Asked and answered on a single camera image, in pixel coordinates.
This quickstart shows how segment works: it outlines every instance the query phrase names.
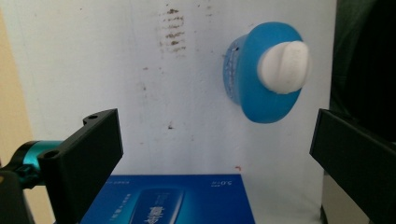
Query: box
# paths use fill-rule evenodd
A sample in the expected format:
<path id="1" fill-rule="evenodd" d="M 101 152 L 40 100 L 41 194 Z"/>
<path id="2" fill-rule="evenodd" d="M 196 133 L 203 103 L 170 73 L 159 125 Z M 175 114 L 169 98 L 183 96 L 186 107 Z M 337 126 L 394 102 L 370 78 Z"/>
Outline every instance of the box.
<path id="1" fill-rule="evenodd" d="M 81 224 L 254 223 L 241 175 L 112 175 Z"/>

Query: white table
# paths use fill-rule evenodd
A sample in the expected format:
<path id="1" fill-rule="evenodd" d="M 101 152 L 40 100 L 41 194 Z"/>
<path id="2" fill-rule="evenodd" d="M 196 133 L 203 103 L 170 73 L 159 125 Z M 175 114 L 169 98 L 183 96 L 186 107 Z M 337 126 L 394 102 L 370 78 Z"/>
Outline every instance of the white table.
<path id="1" fill-rule="evenodd" d="M 116 107 L 114 174 L 241 173 L 257 223 L 319 223 L 323 171 L 309 156 L 327 108 L 335 0 L 2 1 L 35 139 L 65 139 Z M 312 75 L 291 112 L 252 123 L 227 98 L 225 50 L 266 21 L 296 28 Z"/>

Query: white bottle cap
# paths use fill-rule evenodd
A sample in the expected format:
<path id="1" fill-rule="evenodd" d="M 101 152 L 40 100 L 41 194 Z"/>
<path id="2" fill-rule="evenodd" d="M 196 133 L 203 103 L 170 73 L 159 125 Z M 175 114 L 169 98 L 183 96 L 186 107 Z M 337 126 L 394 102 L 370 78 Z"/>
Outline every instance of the white bottle cap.
<path id="1" fill-rule="evenodd" d="M 311 66 L 308 46 L 301 41 L 277 44 L 261 56 L 258 64 L 259 80 L 280 94 L 299 90 L 306 81 Z"/>

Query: beige surface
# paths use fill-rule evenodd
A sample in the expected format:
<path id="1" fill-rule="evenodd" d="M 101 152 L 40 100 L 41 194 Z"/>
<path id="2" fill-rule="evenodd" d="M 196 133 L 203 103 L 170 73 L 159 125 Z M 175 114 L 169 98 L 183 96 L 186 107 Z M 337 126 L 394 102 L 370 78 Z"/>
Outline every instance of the beige surface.
<path id="1" fill-rule="evenodd" d="M 329 175 L 323 181 L 323 208 L 329 224 L 369 223 L 369 218 Z"/>
<path id="2" fill-rule="evenodd" d="M 18 71 L 7 39 L 0 11 L 0 159 L 6 165 L 15 150 L 32 140 Z M 53 223 L 50 203 L 44 187 L 25 191 L 37 224 Z"/>

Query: product image on box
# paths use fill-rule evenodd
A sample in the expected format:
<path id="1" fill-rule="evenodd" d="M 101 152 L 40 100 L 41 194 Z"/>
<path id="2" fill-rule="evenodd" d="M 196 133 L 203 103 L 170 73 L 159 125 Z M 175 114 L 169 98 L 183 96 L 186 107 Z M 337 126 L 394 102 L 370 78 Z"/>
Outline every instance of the product image on box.
<path id="1" fill-rule="evenodd" d="M 81 224 L 252 224 L 241 175 L 112 175 Z"/>

